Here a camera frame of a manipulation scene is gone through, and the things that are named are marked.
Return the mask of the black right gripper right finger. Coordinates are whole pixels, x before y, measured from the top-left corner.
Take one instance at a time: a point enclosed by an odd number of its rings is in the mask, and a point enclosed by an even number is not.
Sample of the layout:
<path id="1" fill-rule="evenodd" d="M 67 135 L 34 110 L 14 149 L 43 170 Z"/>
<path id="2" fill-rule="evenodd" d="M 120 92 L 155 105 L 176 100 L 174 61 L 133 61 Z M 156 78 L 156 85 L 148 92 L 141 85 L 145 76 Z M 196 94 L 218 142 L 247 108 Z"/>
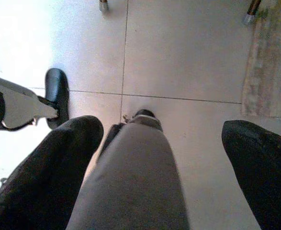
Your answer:
<path id="1" fill-rule="evenodd" d="M 263 230 L 281 230 L 281 136 L 245 120 L 225 121 L 222 143 Z"/>

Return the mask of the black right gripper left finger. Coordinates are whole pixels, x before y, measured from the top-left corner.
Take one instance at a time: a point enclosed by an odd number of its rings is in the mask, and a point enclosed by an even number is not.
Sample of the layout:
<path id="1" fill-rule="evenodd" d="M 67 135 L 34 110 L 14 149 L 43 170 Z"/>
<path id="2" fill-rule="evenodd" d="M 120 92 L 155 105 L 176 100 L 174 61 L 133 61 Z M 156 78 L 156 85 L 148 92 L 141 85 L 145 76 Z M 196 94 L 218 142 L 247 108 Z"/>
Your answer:
<path id="1" fill-rule="evenodd" d="M 64 230 L 103 134 L 90 115 L 52 130 L 0 187 L 0 230 Z"/>

